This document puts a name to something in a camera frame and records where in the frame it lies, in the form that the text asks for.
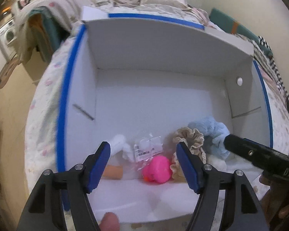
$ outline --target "finger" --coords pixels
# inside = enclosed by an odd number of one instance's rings
[[[267,186],[271,185],[271,181],[265,178],[264,176],[259,177],[259,182]]]
[[[265,220],[267,221],[268,225],[270,224],[270,221],[271,221],[271,216],[270,216],[270,213],[268,212],[270,200],[271,200],[271,191],[269,190],[266,192],[266,194],[264,195],[264,197],[262,198],[260,202],[262,210],[264,212]]]
[[[106,213],[99,225],[101,231],[120,231],[119,219],[114,213]]]
[[[289,205],[287,205],[286,207],[283,207],[279,211],[278,217],[281,218],[281,219],[284,219],[288,214],[289,214]]]

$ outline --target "washing machine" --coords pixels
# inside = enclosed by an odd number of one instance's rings
[[[0,29],[0,49],[6,61],[10,61],[16,54],[16,30],[14,20],[8,21]]]

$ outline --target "orange strap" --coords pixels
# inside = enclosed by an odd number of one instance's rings
[[[232,30],[231,30],[231,34],[236,34],[237,33],[237,29],[238,29],[239,23],[238,22],[234,22],[233,26],[232,26]]]

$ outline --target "pink rubber duck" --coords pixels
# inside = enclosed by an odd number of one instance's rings
[[[150,164],[142,169],[142,176],[145,181],[156,181],[157,183],[167,182],[171,176],[171,162],[167,157],[156,156]]]

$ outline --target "metal screw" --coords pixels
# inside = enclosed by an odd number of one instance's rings
[[[83,165],[82,165],[82,164],[76,164],[76,165],[75,165],[75,169],[76,169],[76,170],[82,170],[82,168],[83,168]]]
[[[43,172],[43,175],[48,176],[48,175],[50,175],[50,173],[51,173],[51,170],[50,170],[50,169],[46,169],[46,170]]]
[[[236,173],[238,176],[244,175],[243,171],[241,171],[241,170],[237,170],[235,173]]]
[[[212,170],[212,166],[210,164],[206,164],[203,167],[205,170]]]

